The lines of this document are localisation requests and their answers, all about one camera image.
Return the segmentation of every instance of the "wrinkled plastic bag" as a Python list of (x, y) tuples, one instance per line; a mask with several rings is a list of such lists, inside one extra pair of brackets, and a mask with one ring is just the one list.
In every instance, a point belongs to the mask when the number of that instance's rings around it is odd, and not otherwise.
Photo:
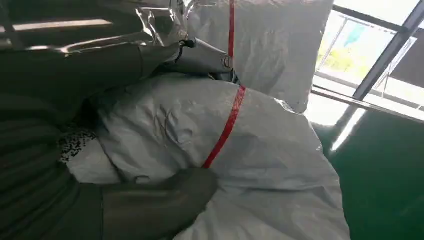
[(89, 140), (65, 162), (71, 174), (80, 183), (116, 184), (120, 178), (97, 139)]
[[(129, 181), (156, 182), (200, 167), (239, 86), (180, 73), (97, 97), (107, 156)], [(179, 240), (347, 240), (339, 178), (308, 120), (247, 89), (231, 135), (211, 165), (219, 190)]]
[[(228, 52), (230, 0), (186, 0), (190, 30)], [(235, 0), (234, 70), (248, 88), (308, 105), (318, 50), (333, 0)]]

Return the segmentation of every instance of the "gray fabric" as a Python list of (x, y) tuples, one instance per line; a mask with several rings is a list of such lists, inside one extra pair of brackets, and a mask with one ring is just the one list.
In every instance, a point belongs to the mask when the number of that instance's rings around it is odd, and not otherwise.
[[(200, 167), (239, 86), (171, 73), (99, 96), (97, 135), (130, 181), (156, 182)], [(179, 240), (348, 240), (339, 177), (308, 120), (247, 89), (211, 169), (219, 190)]]

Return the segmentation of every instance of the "red stripe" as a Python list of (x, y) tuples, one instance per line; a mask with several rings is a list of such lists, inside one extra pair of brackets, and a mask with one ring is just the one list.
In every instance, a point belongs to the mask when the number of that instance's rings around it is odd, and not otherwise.
[(229, 32), (228, 32), (228, 55), (234, 58), (234, 5), (236, 0), (229, 0)]
[(220, 153), (221, 149), (224, 147), (224, 144), (226, 143), (228, 137), (231, 134), (231, 131), (233, 130), (234, 124), (236, 123), (237, 116), (239, 115), (240, 108), (242, 107), (245, 93), (246, 93), (246, 88), (244, 86), (240, 86), (240, 88), (238, 89), (237, 95), (235, 96), (234, 103), (232, 104), (231, 113), (229, 114), (228, 120), (226, 121), (226, 125), (224, 127), (224, 130), (222, 131), (221, 137), (219, 138), (213, 150), (210, 152), (202, 168), (204, 169), (210, 168), (212, 162)]

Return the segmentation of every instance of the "metal window bar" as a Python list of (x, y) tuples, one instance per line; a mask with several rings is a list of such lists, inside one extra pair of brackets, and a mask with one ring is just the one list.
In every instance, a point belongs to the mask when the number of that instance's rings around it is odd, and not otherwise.
[(344, 18), (343, 23), (341, 24), (340, 28), (338, 29), (336, 35), (334, 36), (333, 40), (331, 41), (331, 44), (329, 45), (327, 51), (325, 52), (324, 56), (322, 56), (321, 62), (319, 63), (317, 70), (321, 69), (321, 67), (324, 65), (324, 63), (327, 60), (327, 57), (330, 55), (331, 50), (334, 47), (334, 44), (336, 44), (337, 39), (339, 39), (340, 34), (342, 33), (343, 29), (345, 28), (346, 24), (348, 23), (348, 19)]
[[(335, 83), (338, 83), (338, 84), (347, 86), (347, 87), (352, 88), (352, 89), (356, 89), (358, 87), (358, 85), (355, 84), (355, 83), (352, 83), (350, 81), (346, 81), (346, 80), (343, 80), (343, 79), (340, 79), (340, 78), (337, 78), (337, 77), (334, 77), (334, 76), (325, 74), (323, 72), (316, 71), (315, 72), (315, 75), (318, 76), (318, 77), (321, 77), (323, 79), (327, 79), (327, 80), (333, 81)], [(378, 91), (378, 90), (375, 90), (375, 89), (372, 89), (369, 93), (372, 94), (372, 95), (374, 95), (374, 96), (377, 96), (377, 97), (381, 97), (382, 96), (382, 92), (381, 91)], [(402, 105), (411, 107), (411, 108), (417, 108), (419, 106), (418, 103), (411, 102), (411, 101), (408, 101), (408, 100), (405, 100), (405, 99), (402, 99), (400, 97), (393, 96), (393, 95), (390, 95), (390, 94), (387, 94), (387, 93), (384, 94), (384, 98), (387, 99), (387, 100), (393, 101), (395, 103), (399, 103), (399, 104), (402, 104)]]
[(396, 55), (393, 61), (389, 64), (389, 67), (381, 75), (380, 79), (374, 84), (373, 86), (374, 88), (380, 86), (384, 81), (386, 81), (385, 84), (387, 85), (387, 80), (389, 79), (393, 70), (395, 70), (395, 68), (398, 66), (398, 64), (401, 62), (404, 56), (408, 53), (408, 51), (413, 46), (413, 44), (414, 44), (414, 41), (412, 41), (411, 39), (408, 39), (404, 47), (399, 51), (399, 53)]
[(399, 25), (396, 25), (394, 23), (384, 21), (384, 20), (378, 19), (376, 17), (354, 11), (352, 9), (344, 8), (344, 7), (337, 6), (337, 5), (333, 5), (332, 9), (336, 12), (345, 14), (347, 16), (351, 16), (353, 18), (362, 20), (362, 21), (367, 22), (367, 23), (371, 23), (371, 24), (378, 25), (378, 26), (386, 28), (386, 29), (393, 30), (395, 32), (406, 32), (408, 30), (404, 26), (399, 26)]
[(424, 19), (424, 1), (420, 1), (408, 16), (403, 28), (407, 31), (399, 31), (387, 45), (386, 49), (372, 66), (362, 83), (353, 94), (353, 98), (362, 101), (365, 96), (372, 90), (374, 84), (380, 79), (386, 71), (389, 64), (394, 60), (399, 51), (404, 47), (410, 37), (417, 31)]

